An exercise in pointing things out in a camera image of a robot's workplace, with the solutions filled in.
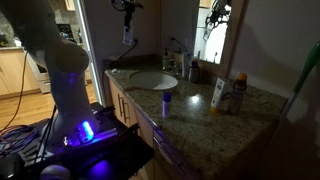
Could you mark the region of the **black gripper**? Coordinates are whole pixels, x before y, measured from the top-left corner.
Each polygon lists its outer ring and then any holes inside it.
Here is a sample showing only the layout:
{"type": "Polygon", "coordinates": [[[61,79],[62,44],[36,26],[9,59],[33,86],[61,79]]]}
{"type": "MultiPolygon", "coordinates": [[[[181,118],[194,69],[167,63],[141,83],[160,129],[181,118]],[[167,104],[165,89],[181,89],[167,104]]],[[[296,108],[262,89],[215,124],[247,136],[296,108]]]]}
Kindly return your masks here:
{"type": "Polygon", "coordinates": [[[135,2],[134,0],[121,0],[122,11],[125,12],[124,26],[131,27],[133,13],[136,8],[143,9],[143,5],[135,2]]]}

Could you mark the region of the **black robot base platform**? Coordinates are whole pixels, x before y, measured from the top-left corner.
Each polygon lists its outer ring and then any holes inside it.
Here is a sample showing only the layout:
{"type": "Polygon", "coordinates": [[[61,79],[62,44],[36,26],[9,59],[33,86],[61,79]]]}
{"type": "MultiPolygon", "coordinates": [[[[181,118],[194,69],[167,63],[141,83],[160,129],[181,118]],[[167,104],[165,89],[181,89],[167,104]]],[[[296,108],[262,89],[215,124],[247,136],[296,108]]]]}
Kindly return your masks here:
{"type": "Polygon", "coordinates": [[[27,156],[14,153],[0,162],[0,180],[40,180],[41,172],[50,165],[66,168],[74,180],[128,180],[155,154],[138,134],[138,124],[126,127],[113,106],[92,104],[101,130],[88,143],[72,141],[56,153],[27,156]]]}

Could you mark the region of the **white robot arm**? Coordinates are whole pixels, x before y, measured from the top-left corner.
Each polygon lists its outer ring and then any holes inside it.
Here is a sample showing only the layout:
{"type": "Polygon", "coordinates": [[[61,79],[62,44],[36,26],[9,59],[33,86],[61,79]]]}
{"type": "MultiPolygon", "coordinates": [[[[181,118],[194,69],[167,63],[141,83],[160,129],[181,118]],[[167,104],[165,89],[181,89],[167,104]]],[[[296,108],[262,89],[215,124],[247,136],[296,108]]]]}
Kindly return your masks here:
{"type": "Polygon", "coordinates": [[[99,131],[100,124],[85,88],[86,51],[61,37],[47,0],[0,0],[0,10],[29,55],[48,72],[58,115],[51,126],[47,150],[60,149],[64,137],[91,141],[93,137],[86,134],[83,124],[87,122],[93,133],[99,131]]]}

